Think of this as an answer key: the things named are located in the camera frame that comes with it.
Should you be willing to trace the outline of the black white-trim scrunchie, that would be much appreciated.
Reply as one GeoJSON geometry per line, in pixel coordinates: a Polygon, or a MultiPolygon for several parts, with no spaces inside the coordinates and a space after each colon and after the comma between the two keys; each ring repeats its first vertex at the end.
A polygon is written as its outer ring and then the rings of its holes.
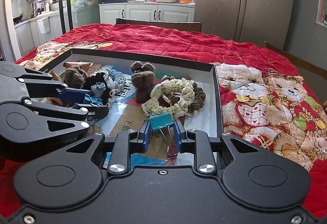
{"type": "Polygon", "coordinates": [[[115,88],[107,71],[101,71],[86,78],[83,89],[90,90],[94,97],[100,98],[103,105],[111,102],[111,91],[115,88]]]}

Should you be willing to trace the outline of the teal binder clip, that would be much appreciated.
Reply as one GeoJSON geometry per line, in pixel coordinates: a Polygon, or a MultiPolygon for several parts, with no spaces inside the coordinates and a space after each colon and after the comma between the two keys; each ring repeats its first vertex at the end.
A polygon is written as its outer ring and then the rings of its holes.
{"type": "Polygon", "coordinates": [[[172,128],[174,121],[170,113],[164,113],[149,118],[151,130],[155,133],[160,133],[164,143],[166,144],[166,154],[169,157],[176,157],[178,155],[177,145],[175,143],[172,128]]]}

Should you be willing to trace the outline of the brown fuzzy hair claw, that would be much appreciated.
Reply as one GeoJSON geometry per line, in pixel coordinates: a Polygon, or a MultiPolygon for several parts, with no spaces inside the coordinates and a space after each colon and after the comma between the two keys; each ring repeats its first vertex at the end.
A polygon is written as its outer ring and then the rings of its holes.
{"type": "Polygon", "coordinates": [[[64,83],[70,88],[81,89],[86,79],[87,74],[80,66],[71,66],[65,70],[64,83]]]}

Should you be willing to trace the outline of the blue white knitted scrunchie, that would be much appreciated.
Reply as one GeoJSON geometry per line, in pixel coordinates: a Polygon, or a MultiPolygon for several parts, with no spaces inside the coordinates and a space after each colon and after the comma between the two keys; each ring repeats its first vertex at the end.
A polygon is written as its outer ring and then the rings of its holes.
{"type": "Polygon", "coordinates": [[[114,87],[110,89],[113,91],[113,95],[116,96],[117,94],[119,94],[124,90],[124,86],[126,84],[126,77],[122,72],[105,66],[102,66],[100,69],[101,71],[106,72],[108,76],[111,78],[114,87]]]}

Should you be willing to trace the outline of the tan triangular paper packet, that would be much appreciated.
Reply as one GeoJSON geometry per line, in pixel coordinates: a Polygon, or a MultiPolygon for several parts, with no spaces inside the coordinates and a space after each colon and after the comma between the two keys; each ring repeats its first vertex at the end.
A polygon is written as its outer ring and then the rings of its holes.
{"type": "Polygon", "coordinates": [[[85,71],[88,76],[101,68],[101,65],[93,62],[64,62],[62,65],[59,65],[55,69],[51,70],[49,74],[52,75],[54,80],[64,82],[65,71],[67,68],[72,66],[78,66],[80,69],[85,71]]]}

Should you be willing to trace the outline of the olive brown knitted scrunchie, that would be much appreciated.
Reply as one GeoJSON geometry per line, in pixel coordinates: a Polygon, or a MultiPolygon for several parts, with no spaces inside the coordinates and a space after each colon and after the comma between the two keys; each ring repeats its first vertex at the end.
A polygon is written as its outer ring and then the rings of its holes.
{"type": "Polygon", "coordinates": [[[175,108],[175,117],[195,115],[205,104],[206,94],[193,80],[168,78],[161,88],[164,100],[175,108]]]}

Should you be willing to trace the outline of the cream knitted scrunchie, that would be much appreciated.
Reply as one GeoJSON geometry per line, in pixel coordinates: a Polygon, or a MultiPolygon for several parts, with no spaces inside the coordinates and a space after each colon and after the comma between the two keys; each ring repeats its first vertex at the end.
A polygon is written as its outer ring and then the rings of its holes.
{"type": "Polygon", "coordinates": [[[173,120],[187,115],[188,107],[195,100],[195,82],[173,78],[157,84],[150,92],[150,99],[141,105],[146,117],[170,113],[173,120]]]}

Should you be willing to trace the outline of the dark blue binder clip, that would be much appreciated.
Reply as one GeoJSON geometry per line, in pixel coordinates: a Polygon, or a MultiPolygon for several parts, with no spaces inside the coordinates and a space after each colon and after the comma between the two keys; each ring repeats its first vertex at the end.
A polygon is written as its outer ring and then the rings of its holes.
{"type": "Polygon", "coordinates": [[[85,94],[83,104],[90,105],[92,107],[100,107],[103,105],[103,102],[101,98],[91,96],[90,94],[85,94]]]}

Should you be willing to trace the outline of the black shallow box tray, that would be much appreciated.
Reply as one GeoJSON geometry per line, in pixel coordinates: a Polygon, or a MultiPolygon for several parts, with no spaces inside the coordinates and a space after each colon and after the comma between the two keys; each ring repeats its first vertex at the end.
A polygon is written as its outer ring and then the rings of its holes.
{"type": "Polygon", "coordinates": [[[52,71],[55,80],[86,89],[86,105],[104,106],[102,117],[89,117],[89,133],[115,137],[138,129],[166,113],[185,129],[197,128],[216,137],[222,130],[216,69],[201,70],[157,64],[147,59],[90,56],[65,61],[52,71]]]}

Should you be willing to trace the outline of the brown fuzzy clip in box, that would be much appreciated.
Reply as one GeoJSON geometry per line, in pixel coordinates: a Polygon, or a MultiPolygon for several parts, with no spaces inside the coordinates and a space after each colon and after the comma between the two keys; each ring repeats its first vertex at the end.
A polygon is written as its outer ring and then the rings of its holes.
{"type": "Polygon", "coordinates": [[[150,99],[154,88],[155,67],[149,62],[142,64],[140,61],[135,61],[130,66],[130,71],[132,72],[131,82],[136,88],[136,102],[145,103],[150,99]]]}

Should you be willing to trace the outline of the red quilted bedspread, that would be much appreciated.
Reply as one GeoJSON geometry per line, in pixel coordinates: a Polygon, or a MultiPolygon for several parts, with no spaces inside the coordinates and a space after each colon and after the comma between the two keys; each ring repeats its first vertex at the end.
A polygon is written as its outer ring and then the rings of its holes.
{"type": "Polygon", "coordinates": [[[91,24],[34,48],[17,64],[40,69],[71,48],[150,54],[214,64],[225,132],[307,169],[305,208],[326,215],[326,110],[286,57],[251,43],[149,25],[91,24]]]}

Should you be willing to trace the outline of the white kitchen cabinet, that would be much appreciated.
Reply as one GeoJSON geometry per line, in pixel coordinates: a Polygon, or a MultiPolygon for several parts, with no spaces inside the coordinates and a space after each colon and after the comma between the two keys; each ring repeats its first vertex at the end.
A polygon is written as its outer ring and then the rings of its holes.
{"type": "Polygon", "coordinates": [[[124,2],[100,4],[100,22],[115,24],[116,19],[160,22],[193,22],[195,6],[179,3],[124,2]]]}

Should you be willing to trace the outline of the wooden chair back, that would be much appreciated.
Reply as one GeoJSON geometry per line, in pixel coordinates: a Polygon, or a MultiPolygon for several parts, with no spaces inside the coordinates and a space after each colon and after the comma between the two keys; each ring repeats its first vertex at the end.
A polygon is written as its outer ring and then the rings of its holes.
{"type": "Polygon", "coordinates": [[[143,21],[117,18],[116,25],[130,24],[130,25],[147,25],[157,26],[165,29],[176,29],[179,31],[201,32],[202,24],[200,22],[161,22],[161,21],[143,21]]]}

